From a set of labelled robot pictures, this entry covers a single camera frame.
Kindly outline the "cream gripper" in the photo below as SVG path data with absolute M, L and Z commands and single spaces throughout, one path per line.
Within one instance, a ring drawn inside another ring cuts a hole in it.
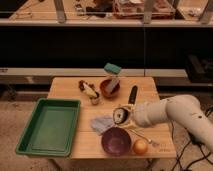
M 134 129 L 136 125 L 133 122 L 133 105 L 119 105 L 113 110 L 113 122 L 117 127 L 123 129 Z

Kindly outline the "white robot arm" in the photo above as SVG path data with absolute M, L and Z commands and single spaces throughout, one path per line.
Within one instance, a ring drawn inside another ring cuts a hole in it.
M 147 128 L 175 121 L 213 152 L 213 123 L 202 112 L 199 100 L 192 95 L 176 95 L 156 102 L 119 105 L 113 111 L 117 126 Z

